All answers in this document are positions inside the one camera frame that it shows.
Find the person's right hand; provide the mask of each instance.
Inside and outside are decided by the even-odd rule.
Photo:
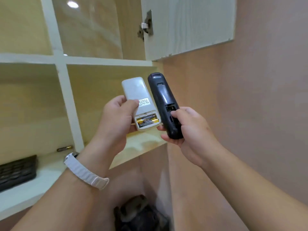
[[[189,107],[180,107],[172,111],[171,115],[182,124],[183,139],[173,140],[167,134],[161,138],[174,143],[181,148],[183,155],[193,164],[201,167],[206,161],[206,154],[221,146],[213,135],[207,121],[199,113]],[[165,131],[164,126],[158,126],[158,130]]]

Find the person's left arm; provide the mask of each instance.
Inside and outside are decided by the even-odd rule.
[[[107,171],[116,154],[126,145],[126,134],[136,131],[131,125],[138,100],[118,96],[108,102],[91,142],[77,159],[100,177]],[[66,169],[44,196],[14,226],[18,230],[83,230],[99,190],[88,185]]]

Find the vertical shelf divider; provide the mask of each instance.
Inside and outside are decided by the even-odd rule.
[[[61,43],[60,32],[58,29],[56,14],[54,11],[52,0],[41,0],[41,3],[48,29],[49,39],[52,46],[52,51],[54,54],[55,65],[57,68],[67,117],[71,127],[75,150],[77,152],[80,152],[84,148],[83,138],[81,135],[79,120],[73,97],[73,91],[70,83],[70,77],[68,75],[67,65],[64,58],[65,56],[63,53],[63,47]]]

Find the cabinet door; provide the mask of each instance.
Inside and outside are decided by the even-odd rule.
[[[153,35],[144,34],[147,60],[176,55],[234,38],[236,0],[141,0],[152,10]]]

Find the watch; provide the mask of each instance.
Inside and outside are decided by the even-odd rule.
[[[64,159],[64,164],[81,180],[89,185],[102,190],[109,183],[109,178],[102,178],[92,173],[86,167],[84,167],[77,159],[79,153],[72,152],[68,154]]]

